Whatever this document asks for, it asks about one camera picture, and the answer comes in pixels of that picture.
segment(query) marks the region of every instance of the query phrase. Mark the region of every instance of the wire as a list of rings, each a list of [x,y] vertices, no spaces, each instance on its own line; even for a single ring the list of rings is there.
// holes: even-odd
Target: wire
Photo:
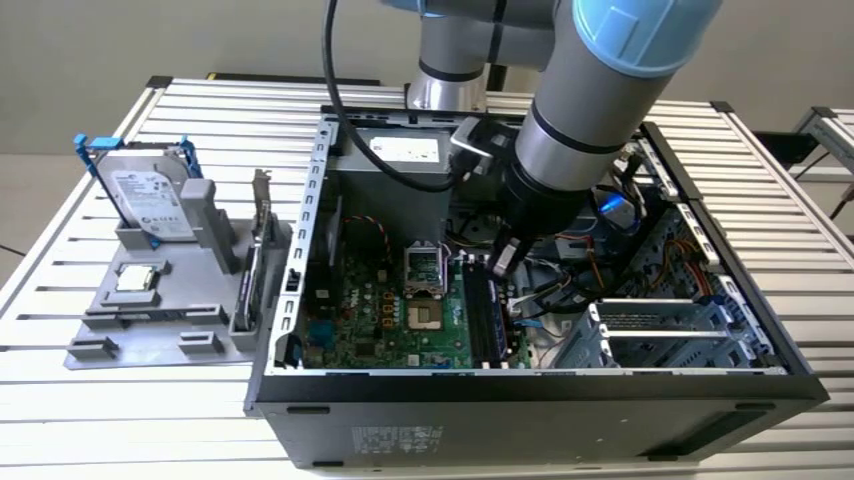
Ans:
[[[594,249],[593,237],[590,235],[584,235],[581,237],[577,237],[574,235],[566,235],[564,233],[560,233],[556,235],[556,238],[562,238],[565,240],[584,240],[585,242],[588,242],[588,258],[590,258],[590,266],[593,268],[593,273],[597,277],[597,283],[600,284],[600,288],[605,290],[605,282],[602,281],[602,274],[600,272],[600,266],[597,265],[597,254]]]
[[[326,15],[323,21],[323,78],[326,79],[326,86],[330,91],[333,110],[335,110],[335,114],[338,115],[338,121],[341,123],[342,129],[350,137],[350,140],[353,140],[354,145],[357,146],[362,154],[367,157],[374,166],[398,183],[422,192],[443,192],[452,189],[452,187],[454,187],[460,180],[464,179],[466,172],[452,171],[449,179],[438,184],[426,184],[413,180],[410,177],[403,175],[391,165],[389,165],[386,161],[374,153],[371,147],[369,147],[367,143],[365,143],[365,140],[362,139],[362,136],[357,131],[357,127],[353,125],[350,119],[347,118],[347,112],[345,111],[345,104],[342,102],[342,95],[338,90],[338,82],[335,79],[335,65],[333,62],[333,30],[335,26],[337,9],[338,0],[329,0],[326,4]]]
[[[389,233],[386,232],[386,227],[383,227],[383,224],[379,223],[379,221],[374,217],[370,217],[367,215],[353,215],[350,217],[345,217],[345,223],[350,223],[353,221],[369,222],[377,226],[379,233],[383,235],[383,243],[386,244],[386,258],[389,260],[389,263],[391,263],[391,242],[389,241]]]
[[[806,172],[809,172],[809,171],[810,171],[810,168],[813,168],[813,167],[818,164],[818,162],[821,162],[821,161],[825,159],[825,157],[828,157],[828,155],[830,155],[830,152],[825,152],[825,154],[824,154],[824,155],[821,155],[816,160],[813,160],[813,163],[810,163],[810,164],[804,168],[804,170],[801,170],[801,172],[798,172],[798,175],[796,175],[793,178],[794,178],[796,180],[798,180],[798,179],[804,176],[804,174],[805,174]]]
[[[588,256],[590,257],[590,266],[593,267],[593,273],[597,276],[597,283],[600,288],[605,290],[605,282],[602,281],[602,274],[600,273],[600,267],[597,266],[597,257],[593,254],[593,250],[588,250]]]
[[[458,233],[454,233],[454,231],[452,230],[445,231],[445,236],[452,241],[452,243],[460,245],[461,247],[477,248],[493,245],[493,242],[477,242],[474,240],[470,240]]]
[[[837,208],[833,209],[833,212],[830,213],[830,219],[836,220],[837,217],[840,216],[840,214],[842,213],[842,209],[845,208],[845,206],[848,205],[848,201],[842,200],[838,204],[837,204]]]
[[[12,247],[7,247],[6,245],[3,245],[0,243],[0,250],[6,250],[10,253],[14,253],[15,255],[21,255],[22,257],[27,256],[27,252],[22,252],[21,250],[12,248]]]
[[[544,360],[546,358],[546,355],[549,355],[549,352],[552,352],[558,345],[564,345],[564,342],[566,342],[569,339],[570,339],[570,337],[562,337],[562,340],[558,340],[554,343],[554,345],[552,347],[549,347],[544,353],[541,353],[540,358],[537,359],[537,366],[540,368],[544,368]]]
[[[694,245],[692,245],[690,242],[688,242],[686,240],[668,240],[665,242],[665,251],[662,254],[662,269],[658,272],[658,276],[656,277],[656,280],[653,280],[653,283],[650,284],[650,290],[654,290],[658,285],[662,283],[662,281],[665,280],[665,276],[670,270],[670,246],[676,245],[677,248],[680,249],[680,251],[682,252],[684,255],[686,255],[686,249],[693,249],[694,251],[700,251]],[[712,295],[712,286],[709,285],[709,282],[706,281],[706,277],[702,274],[702,271],[700,269],[700,266],[696,265],[694,263],[692,263],[689,260],[685,261],[685,267],[689,271],[689,273],[692,274],[692,276],[694,277],[694,282],[697,282],[697,288],[698,291],[701,292],[701,294],[704,295]]]

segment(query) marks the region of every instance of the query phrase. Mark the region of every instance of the white label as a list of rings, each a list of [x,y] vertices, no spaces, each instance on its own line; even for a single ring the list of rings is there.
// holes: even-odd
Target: white label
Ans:
[[[439,163],[439,140],[435,138],[374,137],[371,150],[387,162]]]
[[[173,182],[158,172],[117,170],[113,179],[141,228],[162,240],[194,237]]]
[[[443,431],[433,425],[353,427],[354,450],[362,455],[437,453]]]

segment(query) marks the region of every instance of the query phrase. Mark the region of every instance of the aluminum extrusion table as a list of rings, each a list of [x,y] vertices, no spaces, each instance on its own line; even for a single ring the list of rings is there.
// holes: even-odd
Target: aluminum extrusion table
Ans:
[[[347,86],[342,93],[350,105],[403,105],[399,88]],[[494,93],[489,106],[524,113],[530,100]],[[174,79],[150,84],[115,135],[177,141],[190,134],[231,218],[250,218],[254,171],[269,169],[274,210],[295,220],[326,102],[317,84]],[[686,165],[832,400],[696,466],[357,475],[854,478],[854,247],[736,114],[716,107],[722,111],[709,102],[661,101],[648,120]],[[118,246],[115,225],[113,205],[86,176],[0,291],[0,466],[15,467],[0,476],[314,477],[295,471],[266,421],[245,418],[250,365],[65,369],[65,346]]]

